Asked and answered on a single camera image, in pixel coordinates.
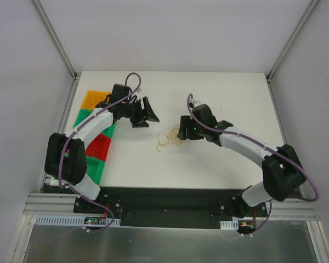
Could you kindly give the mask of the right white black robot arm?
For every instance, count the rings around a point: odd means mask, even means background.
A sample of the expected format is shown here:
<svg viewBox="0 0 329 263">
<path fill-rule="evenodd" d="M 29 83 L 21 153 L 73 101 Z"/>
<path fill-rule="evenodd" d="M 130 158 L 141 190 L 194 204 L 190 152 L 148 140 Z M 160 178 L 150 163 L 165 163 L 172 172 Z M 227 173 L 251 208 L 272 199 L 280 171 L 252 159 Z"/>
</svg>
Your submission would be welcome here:
<svg viewBox="0 0 329 263">
<path fill-rule="evenodd" d="M 225 147 L 246 157 L 261 168 L 261 182 L 249 186 L 225 204 L 227 214 L 243 218 L 254 212 L 257 205 L 266 201 L 284 201 L 306 181 L 301 173 L 301 163 L 294 148 L 265 145 L 241 134 L 232 123 L 217 121 L 208 105 L 189 105 L 191 115 L 180 118 L 180 140 L 206 139 L 219 147 Z"/>
</svg>

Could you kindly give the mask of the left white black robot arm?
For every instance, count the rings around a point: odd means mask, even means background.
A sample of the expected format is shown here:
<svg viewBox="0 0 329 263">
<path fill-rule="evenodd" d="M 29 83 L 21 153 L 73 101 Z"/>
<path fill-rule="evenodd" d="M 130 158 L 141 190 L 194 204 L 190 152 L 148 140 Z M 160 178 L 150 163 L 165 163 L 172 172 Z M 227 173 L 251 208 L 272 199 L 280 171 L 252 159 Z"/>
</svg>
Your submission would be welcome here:
<svg viewBox="0 0 329 263">
<path fill-rule="evenodd" d="M 105 129 L 121 118 L 128 118 L 133 128 L 147 128 L 149 122 L 160 120 L 152 110 L 149 99 L 138 98 L 139 87 L 131 89 L 115 84 L 111 94 L 92 113 L 65 134 L 53 133 L 48 140 L 44 171 L 86 200 L 92 213 L 109 211 L 101 188 L 87 173 L 86 148 Z"/>
</svg>

